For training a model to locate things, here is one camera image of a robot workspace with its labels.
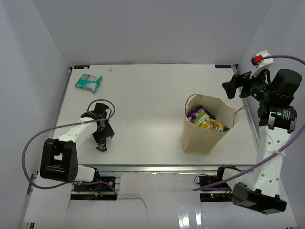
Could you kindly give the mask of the brown M&M's packet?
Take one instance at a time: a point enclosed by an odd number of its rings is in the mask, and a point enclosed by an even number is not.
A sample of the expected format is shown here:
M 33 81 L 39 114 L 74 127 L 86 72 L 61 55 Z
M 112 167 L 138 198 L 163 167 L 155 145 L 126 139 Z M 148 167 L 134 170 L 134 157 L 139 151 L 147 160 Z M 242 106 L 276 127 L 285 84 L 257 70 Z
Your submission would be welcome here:
M 99 150 L 99 151 L 101 151 L 101 152 L 107 151 L 106 140 L 105 140 L 105 139 L 101 140 L 101 141 L 98 143 L 96 149 Z

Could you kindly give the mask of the green Fox's candy bag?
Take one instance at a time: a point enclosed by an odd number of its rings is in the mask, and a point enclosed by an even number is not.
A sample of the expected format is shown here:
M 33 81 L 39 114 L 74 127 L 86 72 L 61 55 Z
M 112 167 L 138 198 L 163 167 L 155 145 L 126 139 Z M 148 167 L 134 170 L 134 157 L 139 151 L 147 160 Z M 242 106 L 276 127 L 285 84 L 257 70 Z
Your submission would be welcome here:
M 197 118 L 194 120 L 193 124 L 197 127 L 218 132 L 227 132 L 230 130 L 230 128 L 219 123 L 217 120 L 212 119 L 206 111 L 201 111 Z

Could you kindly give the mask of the purple Fox's candy bag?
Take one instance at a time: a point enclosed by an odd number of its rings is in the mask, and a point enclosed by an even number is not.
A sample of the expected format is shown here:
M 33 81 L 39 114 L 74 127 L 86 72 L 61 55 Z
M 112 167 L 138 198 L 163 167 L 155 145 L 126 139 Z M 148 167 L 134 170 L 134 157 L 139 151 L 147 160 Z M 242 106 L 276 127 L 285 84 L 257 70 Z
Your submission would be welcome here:
M 199 114 L 205 111 L 204 107 L 202 105 L 196 106 L 192 111 L 189 112 L 189 114 L 186 116 L 187 120 L 190 122 L 194 122 L 195 119 L 199 116 Z

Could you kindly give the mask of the brown paper bag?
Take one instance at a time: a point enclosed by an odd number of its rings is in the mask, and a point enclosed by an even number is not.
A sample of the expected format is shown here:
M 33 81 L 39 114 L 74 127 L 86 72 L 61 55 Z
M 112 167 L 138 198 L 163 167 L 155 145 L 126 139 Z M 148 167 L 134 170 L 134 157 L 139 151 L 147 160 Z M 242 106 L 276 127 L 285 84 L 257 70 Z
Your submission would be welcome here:
M 239 120 L 237 113 L 245 109 L 242 106 L 239 110 L 226 105 L 221 99 L 201 94 L 193 94 L 194 98 L 188 98 L 184 106 L 183 123 L 183 151 L 190 154 L 208 154 L 215 145 L 229 132 L 218 132 L 195 126 L 187 120 L 187 115 L 196 106 L 202 105 L 207 114 L 214 120 L 228 128 L 232 128 Z

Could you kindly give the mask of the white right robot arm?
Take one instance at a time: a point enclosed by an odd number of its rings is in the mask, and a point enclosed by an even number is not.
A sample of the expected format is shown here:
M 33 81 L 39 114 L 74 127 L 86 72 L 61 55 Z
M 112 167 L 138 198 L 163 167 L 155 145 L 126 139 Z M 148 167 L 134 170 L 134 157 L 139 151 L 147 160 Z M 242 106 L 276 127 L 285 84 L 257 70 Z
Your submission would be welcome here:
M 259 102 L 258 168 L 252 178 L 245 180 L 243 172 L 235 166 L 222 165 L 217 170 L 215 184 L 220 190 L 232 190 L 232 203 L 265 215 L 281 213 L 287 203 L 280 198 L 279 180 L 284 159 L 280 150 L 295 130 L 296 110 L 290 105 L 302 76 L 289 69 L 280 69 L 274 79 L 269 70 L 262 70 L 256 77 L 251 73 L 235 74 L 222 86 L 228 98 L 235 97 L 241 87 L 241 98 L 252 96 Z

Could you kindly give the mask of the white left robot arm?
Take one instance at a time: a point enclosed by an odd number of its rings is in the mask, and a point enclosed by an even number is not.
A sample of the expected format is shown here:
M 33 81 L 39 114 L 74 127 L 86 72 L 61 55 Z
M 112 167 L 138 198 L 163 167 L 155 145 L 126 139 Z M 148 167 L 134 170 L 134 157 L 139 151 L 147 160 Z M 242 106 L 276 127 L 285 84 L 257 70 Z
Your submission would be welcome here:
M 40 176 L 65 183 L 84 182 L 89 190 L 98 189 L 101 179 L 95 175 L 94 168 L 78 164 L 77 148 L 93 136 L 96 149 L 105 152 L 106 139 L 114 136 L 107 120 L 111 114 L 109 106 L 97 103 L 92 111 L 81 115 L 80 125 L 72 127 L 56 139 L 47 139 L 43 145 Z

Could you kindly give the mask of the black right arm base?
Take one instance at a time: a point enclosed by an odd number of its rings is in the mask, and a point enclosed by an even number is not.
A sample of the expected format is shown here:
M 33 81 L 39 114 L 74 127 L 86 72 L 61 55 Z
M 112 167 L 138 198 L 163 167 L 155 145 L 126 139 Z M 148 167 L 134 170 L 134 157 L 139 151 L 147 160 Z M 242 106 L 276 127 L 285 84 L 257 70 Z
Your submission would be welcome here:
M 203 187 L 218 182 L 217 175 L 198 174 L 194 178 L 196 185 Z M 200 201 L 203 202 L 231 202 L 232 190 L 226 183 L 211 187 L 210 191 L 202 191 L 200 193 Z

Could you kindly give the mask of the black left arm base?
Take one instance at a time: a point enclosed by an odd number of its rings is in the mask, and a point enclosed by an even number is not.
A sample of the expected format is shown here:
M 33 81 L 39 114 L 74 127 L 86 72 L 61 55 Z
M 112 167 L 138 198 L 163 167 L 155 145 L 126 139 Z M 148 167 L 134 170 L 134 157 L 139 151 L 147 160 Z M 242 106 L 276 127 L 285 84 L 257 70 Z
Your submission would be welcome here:
M 104 191 L 106 192 L 112 192 L 112 189 L 104 184 L 104 183 L 100 183 L 100 181 L 108 183 L 109 185 L 111 185 L 112 188 L 115 188 L 115 183 L 116 183 L 116 177 L 101 177 L 101 176 L 97 176 L 93 182 L 96 182 L 96 184 L 91 184 L 88 185 L 87 182 L 83 182 L 83 183 L 78 183 L 76 185 L 73 185 L 72 190 L 74 192 L 98 192 L 98 193 L 102 193 Z

